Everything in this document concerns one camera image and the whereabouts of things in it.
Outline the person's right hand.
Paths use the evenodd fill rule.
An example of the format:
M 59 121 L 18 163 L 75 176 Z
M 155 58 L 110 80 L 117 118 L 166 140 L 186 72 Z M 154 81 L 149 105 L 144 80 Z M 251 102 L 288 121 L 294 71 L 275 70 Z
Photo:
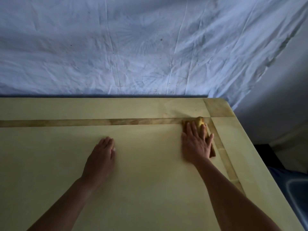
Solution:
M 207 150 L 205 140 L 205 126 L 201 126 L 202 136 L 199 141 L 195 141 L 191 136 L 191 124 L 187 123 L 186 144 L 182 149 L 183 158 L 192 163 L 195 167 L 204 162 L 210 162 L 210 151 Z

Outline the person's left hand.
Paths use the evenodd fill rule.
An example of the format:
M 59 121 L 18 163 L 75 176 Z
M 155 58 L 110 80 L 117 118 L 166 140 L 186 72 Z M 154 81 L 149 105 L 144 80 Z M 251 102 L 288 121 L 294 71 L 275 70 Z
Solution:
M 94 147 L 87 159 L 81 178 L 91 184 L 100 185 L 111 173 L 115 159 L 111 160 L 111 149 L 114 147 L 114 139 L 103 138 Z

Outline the yellow cleaning cloth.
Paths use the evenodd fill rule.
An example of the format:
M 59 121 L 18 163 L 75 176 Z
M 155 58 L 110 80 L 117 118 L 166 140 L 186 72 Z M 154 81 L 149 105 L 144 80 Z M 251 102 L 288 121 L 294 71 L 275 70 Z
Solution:
M 195 123 L 195 126 L 197 128 L 197 131 L 198 131 L 198 135 L 199 136 L 202 136 L 202 129 L 201 129 L 201 126 L 205 126 L 205 140 L 208 140 L 211 133 L 210 133 L 210 130 L 207 126 L 207 124 L 205 123 L 205 120 L 203 117 L 197 117 L 195 118 L 194 120 L 183 120 L 182 121 L 182 128 L 183 128 L 183 132 L 184 133 L 187 133 L 187 123 Z M 216 157 L 216 151 L 214 149 L 214 141 L 212 140 L 212 144 L 211 144 L 211 148 L 210 148 L 210 158 L 213 158 L 213 157 Z

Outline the person's left forearm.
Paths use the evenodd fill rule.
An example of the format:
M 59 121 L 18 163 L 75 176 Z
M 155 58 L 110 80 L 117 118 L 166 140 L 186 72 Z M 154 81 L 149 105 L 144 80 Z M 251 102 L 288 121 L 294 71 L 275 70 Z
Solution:
M 80 177 L 27 231 L 72 231 L 94 189 L 93 180 Z

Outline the person's right forearm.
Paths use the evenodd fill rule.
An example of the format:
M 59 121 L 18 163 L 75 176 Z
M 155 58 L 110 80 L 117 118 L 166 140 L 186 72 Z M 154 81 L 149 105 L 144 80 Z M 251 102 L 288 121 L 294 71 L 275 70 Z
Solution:
M 211 162 L 192 161 L 204 181 L 221 231 L 282 231 Z

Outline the blue plastic container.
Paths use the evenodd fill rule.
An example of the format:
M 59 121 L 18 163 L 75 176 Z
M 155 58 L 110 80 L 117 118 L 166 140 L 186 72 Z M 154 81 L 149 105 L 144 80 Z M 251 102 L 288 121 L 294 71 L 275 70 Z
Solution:
M 308 231 L 308 174 L 267 167 L 305 231 Z

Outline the white wrinkled sheet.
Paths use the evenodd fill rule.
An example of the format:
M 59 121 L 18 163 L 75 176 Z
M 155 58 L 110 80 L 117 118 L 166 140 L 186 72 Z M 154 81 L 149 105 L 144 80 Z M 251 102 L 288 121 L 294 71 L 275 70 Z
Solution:
M 254 143 L 308 119 L 308 0 L 0 0 L 0 97 L 224 98 Z

